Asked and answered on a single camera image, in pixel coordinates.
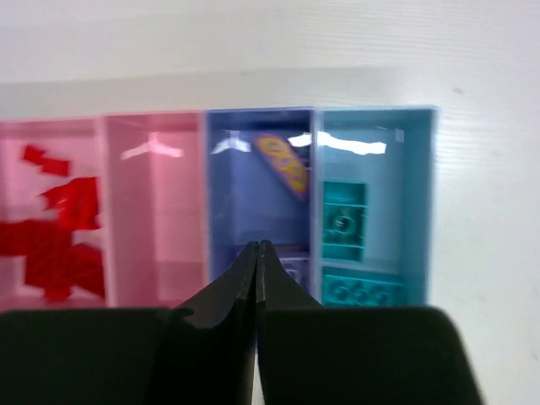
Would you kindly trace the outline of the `small pink bin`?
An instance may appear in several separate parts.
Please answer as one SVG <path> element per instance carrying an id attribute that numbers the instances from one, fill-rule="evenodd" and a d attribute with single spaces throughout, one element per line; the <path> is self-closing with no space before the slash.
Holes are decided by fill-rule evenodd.
<path id="1" fill-rule="evenodd" d="M 102 119 L 111 306 L 175 305 L 208 282 L 204 131 L 203 115 L 195 111 Z"/>

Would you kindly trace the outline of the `small red plate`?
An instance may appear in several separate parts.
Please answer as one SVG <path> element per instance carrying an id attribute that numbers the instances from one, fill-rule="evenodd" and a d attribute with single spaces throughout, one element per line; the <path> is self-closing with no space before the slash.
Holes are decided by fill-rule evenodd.
<path id="1" fill-rule="evenodd" d="M 60 177 L 69 177 L 71 175 L 70 160 L 51 157 L 45 149 L 34 144 L 27 144 L 23 147 L 21 159 L 38 166 L 44 174 Z"/>

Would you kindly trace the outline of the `red duplo roof brick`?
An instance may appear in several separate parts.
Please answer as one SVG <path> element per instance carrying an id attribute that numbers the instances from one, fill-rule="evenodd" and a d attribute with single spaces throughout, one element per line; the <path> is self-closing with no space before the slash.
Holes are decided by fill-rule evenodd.
<path id="1" fill-rule="evenodd" d="M 46 209 L 57 210 L 58 224 L 67 230 L 97 230 L 100 201 L 96 177 L 77 177 L 40 194 Z"/>

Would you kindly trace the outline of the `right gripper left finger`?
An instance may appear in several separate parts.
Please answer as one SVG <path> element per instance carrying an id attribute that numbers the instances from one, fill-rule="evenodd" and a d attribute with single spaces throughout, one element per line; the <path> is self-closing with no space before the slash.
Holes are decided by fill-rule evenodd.
<path id="1" fill-rule="evenodd" d="M 250 403 L 257 253 L 174 309 L 3 312 L 2 403 Z"/>

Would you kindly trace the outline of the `large pink bin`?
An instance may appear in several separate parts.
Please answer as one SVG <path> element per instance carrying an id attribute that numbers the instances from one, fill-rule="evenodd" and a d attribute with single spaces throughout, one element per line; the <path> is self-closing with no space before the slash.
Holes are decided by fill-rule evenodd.
<path id="1" fill-rule="evenodd" d="M 18 309 L 105 307 L 106 265 L 104 239 L 106 220 L 102 212 L 101 185 L 105 157 L 101 145 L 103 121 L 100 118 L 79 118 L 56 121 L 4 121 L 1 124 L 1 223 L 27 219 L 57 222 L 57 210 L 46 209 L 40 194 L 63 185 L 77 177 L 96 177 L 100 201 L 96 230 L 69 230 L 73 243 L 86 243 L 102 251 L 105 298 L 80 288 L 72 288 L 66 300 L 47 300 L 41 288 L 24 283 L 24 258 L 1 256 L 1 308 Z M 21 159 L 23 147 L 34 144 L 51 157 L 71 161 L 71 175 L 60 177 L 41 172 L 41 169 Z"/>

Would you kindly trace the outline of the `red arch brick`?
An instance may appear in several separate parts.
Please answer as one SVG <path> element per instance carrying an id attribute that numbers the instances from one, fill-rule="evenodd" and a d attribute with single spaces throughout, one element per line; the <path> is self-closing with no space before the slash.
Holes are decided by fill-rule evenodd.
<path id="1" fill-rule="evenodd" d="M 101 249 L 73 243 L 73 233 L 44 219 L 1 223 L 1 256 L 24 258 L 24 283 L 47 300 L 66 300 L 77 287 L 105 298 Z"/>

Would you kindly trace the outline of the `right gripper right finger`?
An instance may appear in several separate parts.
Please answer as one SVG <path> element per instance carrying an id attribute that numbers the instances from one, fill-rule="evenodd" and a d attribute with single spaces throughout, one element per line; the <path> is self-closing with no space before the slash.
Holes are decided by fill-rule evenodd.
<path id="1" fill-rule="evenodd" d="M 326 308 L 263 241 L 256 265 L 266 403 L 475 405 L 483 398 L 451 319 L 433 307 Z"/>

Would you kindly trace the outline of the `light blue bin right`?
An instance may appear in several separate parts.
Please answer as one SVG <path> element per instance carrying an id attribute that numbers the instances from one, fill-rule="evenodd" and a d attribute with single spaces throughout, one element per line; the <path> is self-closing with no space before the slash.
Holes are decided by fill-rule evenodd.
<path id="1" fill-rule="evenodd" d="M 433 106 L 318 112 L 312 183 L 312 287 L 321 303 L 325 275 L 398 283 L 403 286 L 400 305 L 426 303 L 436 122 Z M 367 187 L 362 262 L 322 257 L 325 180 L 362 182 Z"/>

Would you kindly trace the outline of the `purple bin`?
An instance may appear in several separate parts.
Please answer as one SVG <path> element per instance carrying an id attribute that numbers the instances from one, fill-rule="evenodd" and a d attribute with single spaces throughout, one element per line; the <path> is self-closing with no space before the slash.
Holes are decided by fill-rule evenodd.
<path id="1" fill-rule="evenodd" d="M 209 254 L 214 243 L 270 240 L 311 255 L 310 107 L 211 110 L 207 114 Z M 258 133 L 287 140 L 309 173 L 308 195 L 297 199 L 257 151 Z"/>

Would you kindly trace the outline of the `lavender duplo brick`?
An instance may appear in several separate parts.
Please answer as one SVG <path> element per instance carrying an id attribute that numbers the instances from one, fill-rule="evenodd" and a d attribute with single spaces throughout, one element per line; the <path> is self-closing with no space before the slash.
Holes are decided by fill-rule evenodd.
<path id="1" fill-rule="evenodd" d="M 246 243 L 231 245 L 214 243 L 211 247 L 210 280 L 220 277 L 240 255 Z M 311 288 L 310 252 L 299 246 L 274 245 L 285 272 L 293 278 L 304 290 Z"/>

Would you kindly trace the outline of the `teal frog duplo brick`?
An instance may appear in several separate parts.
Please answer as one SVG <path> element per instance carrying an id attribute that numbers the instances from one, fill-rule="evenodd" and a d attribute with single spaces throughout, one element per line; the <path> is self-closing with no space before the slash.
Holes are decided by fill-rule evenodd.
<path id="1" fill-rule="evenodd" d="M 367 187 L 362 182 L 325 180 L 322 190 L 322 257 L 362 262 L 365 250 Z"/>

